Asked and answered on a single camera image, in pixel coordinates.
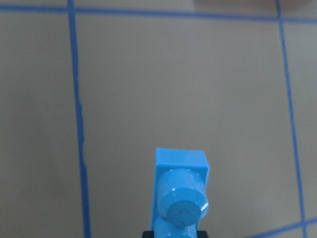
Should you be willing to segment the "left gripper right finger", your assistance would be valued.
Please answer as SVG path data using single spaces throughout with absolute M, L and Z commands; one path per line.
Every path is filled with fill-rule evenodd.
M 206 231 L 197 231 L 197 238 L 208 238 L 208 233 Z

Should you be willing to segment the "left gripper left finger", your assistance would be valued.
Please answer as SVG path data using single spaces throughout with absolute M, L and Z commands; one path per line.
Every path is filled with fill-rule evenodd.
M 143 231 L 142 238 L 154 238 L 153 231 Z

